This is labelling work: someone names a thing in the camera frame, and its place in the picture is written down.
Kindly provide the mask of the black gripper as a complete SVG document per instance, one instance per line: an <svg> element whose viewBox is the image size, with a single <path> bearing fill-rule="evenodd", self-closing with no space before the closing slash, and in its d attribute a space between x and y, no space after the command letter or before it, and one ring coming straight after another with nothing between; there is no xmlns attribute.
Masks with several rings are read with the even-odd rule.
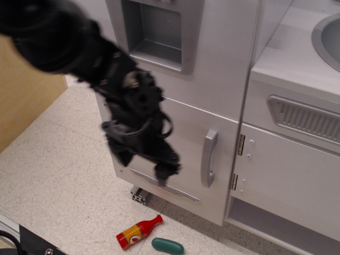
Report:
<svg viewBox="0 0 340 255"><path fill-rule="evenodd" d="M179 156L166 142L173 130L169 117L156 116L135 128L112 120L104 122L102 128L111 152L121 164L127 166L135 155L153 162L161 186L180 170Z"/></svg>

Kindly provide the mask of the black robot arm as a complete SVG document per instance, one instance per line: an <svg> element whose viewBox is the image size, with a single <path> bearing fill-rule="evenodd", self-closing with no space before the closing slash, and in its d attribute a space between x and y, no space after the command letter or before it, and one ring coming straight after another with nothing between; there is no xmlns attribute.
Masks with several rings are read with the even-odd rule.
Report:
<svg viewBox="0 0 340 255"><path fill-rule="evenodd" d="M121 164L135 155L153 162L162 186L178 173L179 157L163 131L168 116L160 109L161 88L75 3L1 1L1 33L35 68L71 74L105 98L112 118L102 128Z"/></svg>

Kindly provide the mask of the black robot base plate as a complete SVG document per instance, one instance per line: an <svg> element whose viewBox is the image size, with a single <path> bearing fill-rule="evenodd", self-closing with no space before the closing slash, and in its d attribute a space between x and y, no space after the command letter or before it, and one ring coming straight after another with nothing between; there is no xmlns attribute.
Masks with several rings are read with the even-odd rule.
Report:
<svg viewBox="0 0 340 255"><path fill-rule="evenodd" d="M27 254L66 255L60 248L21 225L19 225L19 233L20 244Z"/></svg>

